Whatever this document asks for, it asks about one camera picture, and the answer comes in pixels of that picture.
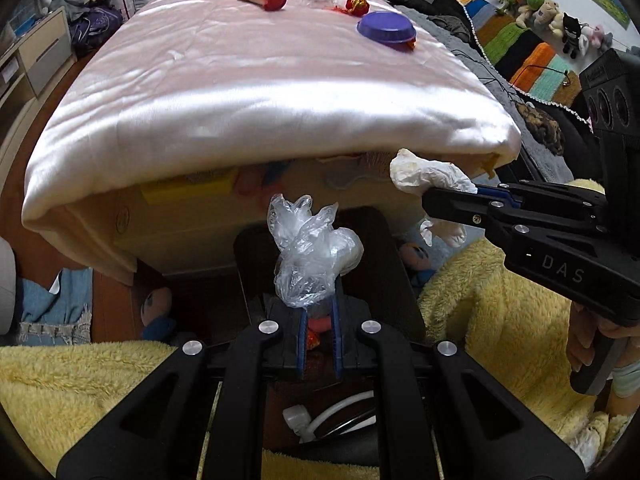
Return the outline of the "person's right hand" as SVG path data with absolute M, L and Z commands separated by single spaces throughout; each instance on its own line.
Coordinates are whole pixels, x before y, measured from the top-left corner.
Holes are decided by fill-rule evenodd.
M 624 327 L 600 318 L 586 310 L 580 304 L 573 302 L 570 305 L 570 326 L 568 326 L 568 339 L 566 345 L 567 359 L 574 372 L 578 372 L 585 365 L 590 365 L 596 355 L 592 348 L 593 338 L 596 333 L 612 339 L 627 338 L 625 351 L 618 359 L 616 366 L 625 367 L 636 365 L 639 362 L 639 326 Z M 621 396 L 611 390 L 608 396 L 606 411 L 611 416 L 631 415 L 639 408 L 639 390 Z

